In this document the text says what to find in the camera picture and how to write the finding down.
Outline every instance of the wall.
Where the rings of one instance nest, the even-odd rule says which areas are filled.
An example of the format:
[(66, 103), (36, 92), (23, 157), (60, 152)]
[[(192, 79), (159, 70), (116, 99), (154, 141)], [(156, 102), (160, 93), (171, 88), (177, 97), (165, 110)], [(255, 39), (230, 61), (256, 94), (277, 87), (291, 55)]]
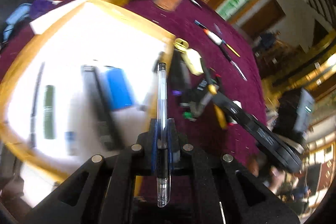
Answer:
[[(241, 27), (269, 0), (260, 0), (238, 22)], [(304, 51), (308, 51), (312, 45), (315, 19), (329, 32), (332, 27), (320, 14), (312, 9), (306, 0), (277, 0), (286, 16), (269, 31), (279, 30), (280, 40), (297, 47), (301, 45)]]

